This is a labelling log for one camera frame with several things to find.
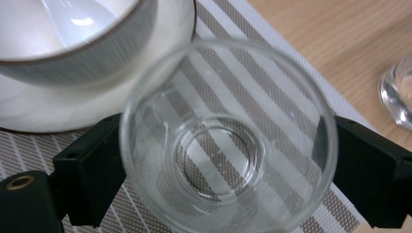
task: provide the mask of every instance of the gray striped placemat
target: gray striped placemat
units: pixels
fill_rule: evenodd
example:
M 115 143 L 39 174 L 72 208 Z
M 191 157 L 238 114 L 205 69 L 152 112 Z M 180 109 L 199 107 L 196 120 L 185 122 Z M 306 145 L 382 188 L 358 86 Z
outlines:
M 194 40 L 239 38 L 258 41 L 289 54 L 311 73 L 337 113 L 368 125 L 364 119 L 246 2 L 239 0 L 196 1 Z M 52 158 L 85 131 L 30 135 L 0 131 L 1 179 L 26 170 L 52 172 Z M 361 215 L 339 189 L 332 185 L 323 204 L 295 232 L 351 232 Z M 99 228 L 74 227 L 63 220 L 66 232 L 170 232 L 135 195 L 126 179 Z

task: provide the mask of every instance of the bowl rim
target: bowl rim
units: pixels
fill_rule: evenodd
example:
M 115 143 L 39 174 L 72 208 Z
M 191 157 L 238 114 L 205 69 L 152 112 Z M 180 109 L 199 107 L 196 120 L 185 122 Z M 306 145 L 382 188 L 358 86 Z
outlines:
M 66 49 L 63 47 L 62 50 L 55 50 L 49 54 L 41 54 L 39 56 L 32 55 L 32 58 L 19 58 L 19 59 L 4 59 L 0 58 L 0 65 L 3 66 L 13 66 L 13 65 L 31 65 L 31 64 L 38 64 L 44 62 L 50 62 L 53 60 L 58 60 L 64 57 L 72 56 L 76 53 L 80 53 L 84 50 L 87 50 L 90 47 L 94 47 L 101 43 L 102 41 L 106 40 L 109 36 L 115 34 L 118 30 L 120 30 L 126 23 L 130 21 L 130 19 L 142 8 L 143 4 L 146 2 L 153 2 L 152 4 L 157 3 L 157 0 L 133 0 L 135 1 L 133 5 L 125 12 L 123 17 L 110 25 L 109 27 L 105 28 L 104 30 L 97 33 L 96 37 L 93 37 L 88 43 L 80 43 L 74 46 L 72 49 Z

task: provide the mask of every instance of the white saucer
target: white saucer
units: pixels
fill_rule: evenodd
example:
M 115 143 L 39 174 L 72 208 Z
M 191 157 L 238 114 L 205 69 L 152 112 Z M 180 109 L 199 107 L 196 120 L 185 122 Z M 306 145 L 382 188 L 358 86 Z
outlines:
M 0 75 L 0 128 L 46 133 L 91 126 L 122 113 L 139 74 L 176 46 L 188 44 L 194 29 L 194 2 L 158 0 L 153 36 L 114 82 L 93 87 L 40 87 Z

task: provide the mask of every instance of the drinking glass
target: drinking glass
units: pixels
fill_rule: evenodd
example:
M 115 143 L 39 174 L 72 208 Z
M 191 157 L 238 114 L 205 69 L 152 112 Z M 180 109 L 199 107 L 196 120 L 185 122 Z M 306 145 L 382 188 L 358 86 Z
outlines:
M 139 199 L 179 232 L 285 232 L 319 206 L 337 161 L 333 116 L 269 46 L 195 42 L 137 83 L 120 126 Z
M 412 130 L 412 54 L 385 72 L 379 82 L 378 92 L 395 122 Z

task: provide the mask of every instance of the glass cup rim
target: glass cup rim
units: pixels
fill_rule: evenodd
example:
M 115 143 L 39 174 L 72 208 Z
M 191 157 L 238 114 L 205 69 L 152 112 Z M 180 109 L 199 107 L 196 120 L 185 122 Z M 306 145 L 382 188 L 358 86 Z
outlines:
M 168 62 L 170 62 L 170 60 L 175 59 L 176 55 L 179 55 L 182 58 L 191 50 L 196 50 L 198 48 L 222 46 L 225 46 L 226 48 L 251 49 L 270 57 L 276 57 L 276 61 L 281 61 L 282 65 L 286 65 L 285 67 L 288 70 L 292 69 L 295 72 L 297 72 L 299 74 L 299 80 L 304 82 L 306 90 L 310 92 L 311 97 L 315 100 L 314 103 L 316 104 L 316 107 L 320 111 L 321 115 L 323 116 L 323 120 L 325 121 L 325 128 L 328 141 L 326 167 L 325 170 L 322 172 L 322 177 L 319 184 L 317 185 L 316 190 L 312 194 L 313 199 L 309 201 L 304 208 L 302 208 L 302 211 L 294 215 L 293 218 L 297 219 L 297 221 L 289 222 L 289 224 L 286 225 L 287 230 L 293 230 L 298 226 L 299 223 L 301 223 L 301 221 L 303 221 L 316 211 L 316 209 L 320 206 L 320 204 L 326 196 L 327 191 L 330 188 L 337 164 L 338 138 L 336 125 L 331 109 L 329 108 L 327 100 L 325 99 L 322 91 L 316 85 L 313 76 L 311 76 L 309 72 L 306 72 L 302 68 L 302 66 L 298 65 L 298 63 L 292 60 L 289 56 L 280 52 L 279 50 L 275 50 L 269 47 L 268 45 L 236 39 L 209 39 L 203 41 L 196 41 L 189 45 L 175 48 L 174 50 L 168 52 L 167 54 L 159 58 L 156 62 L 154 62 L 144 72 L 142 72 L 143 75 L 141 76 L 140 82 L 135 84 L 127 99 L 126 107 L 120 121 L 120 154 L 125 172 L 127 176 L 131 177 L 132 180 L 134 179 L 133 175 L 136 174 L 136 171 L 133 170 L 134 167 L 132 166 L 132 161 L 130 160 L 132 159 L 132 154 L 130 151 L 130 139 L 128 137 L 128 132 L 130 129 L 130 115 L 133 113 L 134 108 L 136 108 L 136 105 L 141 100 L 139 94 L 145 89 L 145 84 L 148 83 L 149 78 L 155 71 L 155 67 L 167 64 Z M 138 186 L 136 185 L 139 184 L 133 184 L 134 189 L 138 189 Z M 169 216 L 163 216 L 161 214 L 161 208 L 156 206 L 150 200 L 149 196 L 145 195 L 144 193 L 139 193 L 138 197 L 142 199 L 143 203 L 145 205 L 148 205 L 147 208 L 151 212 L 154 212 L 154 215 L 158 217 L 163 223 L 166 223 L 167 226 L 175 230 L 191 232 L 190 229 L 174 221 Z M 273 230 L 285 230 L 285 228 L 273 228 L 266 230 L 270 230 L 270 232 L 272 232 Z

